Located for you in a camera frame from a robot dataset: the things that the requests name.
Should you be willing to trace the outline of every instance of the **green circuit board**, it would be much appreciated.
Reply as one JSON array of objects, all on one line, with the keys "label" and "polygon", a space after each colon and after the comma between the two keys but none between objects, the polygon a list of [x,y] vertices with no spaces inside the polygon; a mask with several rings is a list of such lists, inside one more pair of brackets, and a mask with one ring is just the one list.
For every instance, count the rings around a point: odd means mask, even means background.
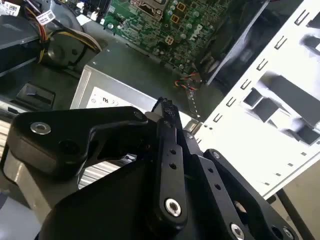
[{"label": "green circuit board", "polygon": [[195,70],[193,62],[219,27],[231,2],[166,0],[165,9],[157,11],[143,0],[112,0],[103,25],[164,63],[190,74]]}]

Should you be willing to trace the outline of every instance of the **yellow wire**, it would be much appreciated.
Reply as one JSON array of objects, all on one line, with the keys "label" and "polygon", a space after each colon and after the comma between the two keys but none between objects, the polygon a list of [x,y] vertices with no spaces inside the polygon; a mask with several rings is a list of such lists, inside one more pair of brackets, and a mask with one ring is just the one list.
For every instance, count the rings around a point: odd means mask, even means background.
[{"label": "yellow wire", "polygon": [[72,35],[71,33],[68,33],[68,32],[66,32],[66,31],[61,31],[61,32],[59,32],[58,34],[66,35],[66,36],[72,37],[72,38],[74,38],[74,39],[77,39],[77,40],[79,40],[80,42],[82,42],[82,43],[86,44],[87,46],[89,46],[90,48],[92,48],[93,50],[95,50],[95,47],[94,47],[94,46],[92,46],[91,44],[89,44],[89,43],[86,42],[85,40],[82,40],[81,38],[76,37],[75,35]]}]

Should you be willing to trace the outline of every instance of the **white metal panel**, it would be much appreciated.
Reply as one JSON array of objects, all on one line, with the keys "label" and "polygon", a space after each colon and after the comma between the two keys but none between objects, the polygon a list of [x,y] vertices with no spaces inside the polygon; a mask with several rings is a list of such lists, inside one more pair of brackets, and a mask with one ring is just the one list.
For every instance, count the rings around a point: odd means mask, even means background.
[{"label": "white metal panel", "polygon": [[[265,198],[315,163],[320,144],[307,146],[288,137],[245,112],[240,103],[266,72],[283,75],[299,87],[302,81],[315,79],[319,62],[304,67],[303,61],[312,56],[296,46],[319,11],[320,1],[303,1],[196,134],[203,151],[221,152]],[[314,85],[301,88],[319,99]],[[236,101],[227,106],[231,99]]]}]

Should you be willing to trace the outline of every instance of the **metal screw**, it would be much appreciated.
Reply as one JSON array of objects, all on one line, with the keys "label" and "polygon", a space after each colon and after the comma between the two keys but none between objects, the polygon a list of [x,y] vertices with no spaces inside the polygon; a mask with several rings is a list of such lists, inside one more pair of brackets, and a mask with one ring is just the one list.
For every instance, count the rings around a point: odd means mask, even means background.
[{"label": "metal screw", "polygon": [[292,235],[292,233],[289,231],[288,228],[286,228],[285,226],[283,227],[283,231],[285,232],[285,234],[291,239],[294,240],[294,236]]},{"label": "metal screw", "polygon": [[140,112],[138,112],[138,111],[135,111],[134,115],[140,120],[144,119],[144,116],[142,116],[142,114]]},{"label": "metal screw", "polygon": [[220,158],[219,153],[217,153],[217,152],[214,151],[212,154],[213,154],[213,156],[214,156],[216,159],[219,159],[219,158]]},{"label": "metal screw", "polygon": [[236,239],[245,240],[245,234],[237,224],[232,223],[230,229]]},{"label": "metal screw", "polygon": [[189,138],[189,139],[193,139],[194,136],[192,136],[189,132],[186,133],[186,136]]},{"label": "metal screw", "polygon": [[30,129],[35,134],[39,134],[39,135],[46,135],[51,132],[51,127],[48,124],[41,121],[32,123],[30,126]]},{"label": "metal screw", "polygon": [[181,214],[181,207],[179,205],[179,203],[172,199],[172,198],[168,198],[167,200],[165,200],[164,203],[165,209],[167,210],[167,212],[169,214],[171,214],[174,217],[179,217]]}]

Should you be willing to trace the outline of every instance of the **white sticker label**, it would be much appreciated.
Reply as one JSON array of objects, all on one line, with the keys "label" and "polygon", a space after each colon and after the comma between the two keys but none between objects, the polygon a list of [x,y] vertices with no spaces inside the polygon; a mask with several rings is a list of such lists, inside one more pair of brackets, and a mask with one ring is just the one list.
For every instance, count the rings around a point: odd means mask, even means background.
[{"label": "white sticker label", "polygon": [[109,6],[109,9],[108,9],[108,12],[110,12],[110,13],[114,13],[115,12],[115,10],[116,10],[116,8],[114,7],[114,6]]},{"label": "white sticker label", "polygon": [[79,16],[76,17],[76,19],[78,20],[78,22],[80,23],[81,26],[85,25],[86,23],[90,22],[91,19],[86,17],[83,14],[80,14]]},{"label": "white sticker label", "polygon": [[[111,107],[125,107],[125,106],[132,106],[139,109],[142,113],[150,112],[151,109],[148,111],[137,107],[115,95],[112,95],[109,92],[106,92],[98,87],[94,87],[89,98],[89,101],[86,105],[87,109],[96,109],[96,108],[111,108]],[[182,127],[185,127],[190,121],[191,117],[183,112],[180,112],[180,119],[182,123]]]},{"label": "white sticker label", "polygon": [[50,23],[53,19],[55,19],[56,16],[54,15],[54,13],[51,11],[51,9],[49,9],[48,11],[40,14],[39,16],[36,17],[36,19],[38,20],[38,22],[44,26],[47,23]]},{"label": "white sticker label", "polygon": [[7,9],[8,15],[15,16],[15,17],[18,16],[18,13],[19,13],[19,10],[20,10],[20,6],[19,5],[16,5],[16,4],[13,4],[11,2],[5,1],[4,2],[4,6]]},{"label": "white sticker label", "polygon": [[20,6],[11,2],[5,1],[4,3],[0,0],[0,15],[18,16]]}]

